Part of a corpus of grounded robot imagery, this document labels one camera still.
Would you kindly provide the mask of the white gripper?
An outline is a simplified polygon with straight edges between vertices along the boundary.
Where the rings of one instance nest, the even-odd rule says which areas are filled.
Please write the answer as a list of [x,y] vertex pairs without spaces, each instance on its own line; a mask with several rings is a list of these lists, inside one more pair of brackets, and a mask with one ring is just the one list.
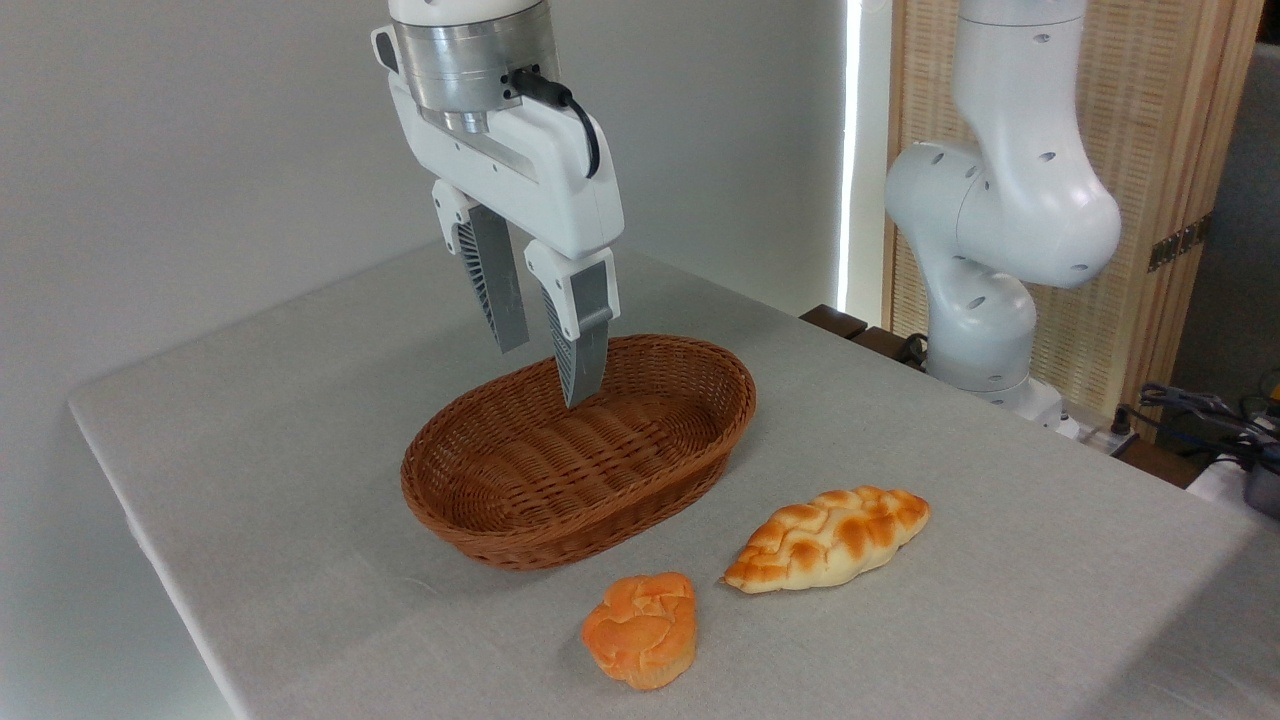
[[529,342],[507,220],[535,238],[525,261],[564,405],[579,406],[602,387],[620,315],[605,247],[625,219],[604,133],[558,81],[552,28],[384,26],[371,41],[411,152],[439,178],[431,197],[445,247],[503,354]]

